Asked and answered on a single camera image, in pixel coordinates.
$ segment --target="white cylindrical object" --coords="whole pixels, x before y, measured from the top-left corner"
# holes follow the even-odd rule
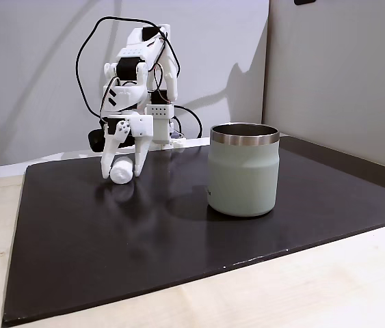
[[[276,203],[279,135],[270,126],[232,123],[211,129],[208,202],[237,217],[271,211]]]
[[[119,185],[130,182],[133,178],[133,161],[126,156],[117,159],[110,170],[110,178]]]

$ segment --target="black cable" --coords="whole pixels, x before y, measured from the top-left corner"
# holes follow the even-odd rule
[[[179,120],[176,116],[174,116],[172,119],[175,120],[175,121],[177,121],[177,124],[178,124],[178,131],[181,133],[181,123],[180,123],[180,120]]]
[[[127,82],[124,82],[124,84],[122,84],[122,87],[123,87],[124,85],[127,85],[127,84],[129,84],[129,83],[132,83],[132,84],[137,84],[137,82],[134,82],[134,81],[127,81]]]
[[[81,91],[81,95],[83,96],[83,99],[84,99],[84,103],[86,105],[86,107],[88,108],[89,112],[100,118],[99,115],[97,113],[95,113],[89,106],[89,103],[88,103],[88,100],[87,98],[85,97],[85,94],[84,94],[84,90],[83,90],[83,86],[81,85],[81,81],[80,81],[80,76],[79,76],[79,70],[78,70],[78,66],[79,66],[79,60],[80,60],[80,57],[81,57],[81,53],[83,52],[83,49],[85,48],[86,44],[89,42],[90,38],[95,34],[95,31],[96,29],[98,28],[98,26],[103,22],[103,21],[106,21],[106,20],[113,20],[113,21],[124,21],[124,22],[137,22],[137,23],[143,23],[143,24],[148,24],[148,25],[151,25],[155,28],[158,29],[159,31],[159,34],[162,36],[163,40],[164,40],[164,43],[163,43],[163,48],[162,48],[162,52],[165,48],[165,44],[168,43],[168,46],[170,47],[171,51],[172,51],[172,55],[174,56],[174,59],[176,61],[176,64],[177,64],[177,67],[178,67],[178,70],[177,70],[177,76],[180,74],[180,63],[178,62],[178,59],[177,59],[177,56],[176,56],[176,53],[174,52],[174,49],[172,48],[172,45],[171,45],[171,42],[168,40],[168,37],[162,33],[162,31],[160,30],[160,27],[158,27],[156,24],[150,22],[149,20],[144,20],[144,19],[136,19],[136,18],[123,18],[123,17],[115,17],[115,16],[106,16],[106,17],[102,17],[101,19],[98,20],[98,22],[96,22],[95,24],[95,27],[93,28],[92,32],[90,32],[88,38],[84,41],[83,45],[81,46],[79,52],[78,52],[78,55],[77,55],[77,60],[75,62],[75,75],[77,77],[77,82],[78,82],[78,86],[80,88],[80,91]],[[156,66],[157,64],[157,61],[154,63],[154,65],[152,66],[152,68],[149,70],[153,70],[154,67]]]
[[[200,118],[197,116],[197,114],[195,114],[191,109],[185,108],[183,106],[174,105],[174,108],[183,109],[184,111],[187,111],[188,113],[192,114],[195,117],[195,119],[198,122],[198,125],[200,126],[200,132],[198,133],[197,138],[201,138],[203,134],[203,125],[201,124]]]

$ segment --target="black wire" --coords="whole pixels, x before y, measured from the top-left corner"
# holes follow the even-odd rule
[[[75,62],[75,75],[77,77],[77,82],[78,82],[78,86],[80,88],[80,91],[81,91],[81,95],[83,96],[83,99],[84,99],[84,103],[86,105],[86,107],[88,108],[89,112],[100,118],[99,115],[97,113],[95,113],[89,106],[89,103],[88,103],[88,100],[87,98],[85,97],[85,94],[84,94],[84,90],[83,90],[83,86],[81,85],[81,81],[80,81],[80,76],[79,76],[79,70],[78,70],[78,66],[79,66],[79,60],[80,60],[80,57],[81,57],[81,53],[83,52],[83,49],[85,48],[86,44],[89,42],[90,38],[95,34],[95,31],[96,29],[98,28],[98,26],[103,22],[103,21],[106,21],[106,20],[113,20],[113,21],[124,21],[124,22],[137,22],[137,23],[143,23],[143,24],[148,24],[148,25],[151,25],[155,28],[157,28],[159,30],[159,34],[162,36],[163,40],[164,40],[164,43],[163,43],[163,48],[162,48],[162,52],[163,50],[165,49],[165,44],[168,43],[168,46],[170,47],[171,51],[172,51],[172,55],[174,56],[174,59],[176,61],[176,64],[177,64],[177,67],[178,67],[178,70],[177,70],[177,76],[180,74],[180,63],[178,62],[178,59],[177,59],[177,56],[176,56],[176,53],[174,52],[174,49],[172,48],[172,45],[171,45],[171,42],[168,40],[168,37],[162,33],[162,31],[160,30],[160,27],[158,27],[156,24],[150,22],[149,20],[144,20],[144,19],[136,19],[136,18],[123,18],[123,17],[115,17],[115,16],[106,16],[106,17],[102,17],[100,20],[98,20],[98,22],[96,22],[95,24],[95,27],[93,28],[92,32],[90,32],[88,38],[84,41],[83,45],[81,46],[79,52],[78,52],[78,55],[77,55],[77,60]],[[154,67],[156,66],[157,64],[157,61],[154,63],[154,65],[152,66],[152,68],[149,70],[153,70]]]
[[[174,108],[183,109],[184,111],[187,111],[188,113],[192,114],[195,117],[195,119],[198,122],[198,125],[200,126],[200,132],[198,133],[197,138],[201,138],[203,135],[203,125],[201,124],[200,118],[197,116],[197,114],[195,114],[191,109],[185,108],[183,106],[174,105]]]
[[[127,81],[127,82],[124,82],[124,84],[122,84],[122,87],[123,87],[124,85],[127,85],[127,84],[129,84],[129,83],[132,83],[132,84],[137,84],[137,82],[134,82],[134,81]]]
[[[101,119],[103,122],[105,122],[105,121],[104,121],[104,119],[102,119],[102,117],[101,117],[101,111],[103,110],[105,99],[106,99],[107,94],[109,93],[109,91],[110,91],[110,89],[111,89],[111,85],[114,83],[115,80],[118,80],[118,79],[119,79],[118,77],[112,77],[111,80],[110,80],[110,82],[109,82],[109,85],[105,88],[105,92],[104,92],[104,95],[103,95],[103,99],[102,99],[102,101],[101,101],[101,107],[100,107],[100,109],[99,109],[99,117],[100,117],[100,119]]]
[[[178,124],[178,131],[181,133],[181,123],[180,123],[180,120],[179,120],[176,116],[174,116],[172,119],[175,120],[175,121],[177,121],[177,124]]]

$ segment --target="small white cap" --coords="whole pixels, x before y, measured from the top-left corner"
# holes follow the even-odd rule
[[[114,183],[123,185],[131,181],[133,177],[133,161],[126,156],[115,161],[110,170],[110,178]]]

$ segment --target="white wall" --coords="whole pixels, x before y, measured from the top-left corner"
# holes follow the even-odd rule
[[[217,123],[260,122],[268,0],[0,0],[0,165],[88,149],[98,128],[75,79],[79,47],[102,16],[169,23],[181,63],[178,104],[204,135]],[[98,109],[103,65],[134,23],[104,22],[81,58],[81,79]],[[187,137],[198,127],[178,112]]]
[[[271,0],[265,121],[385,164],[385,0]]]

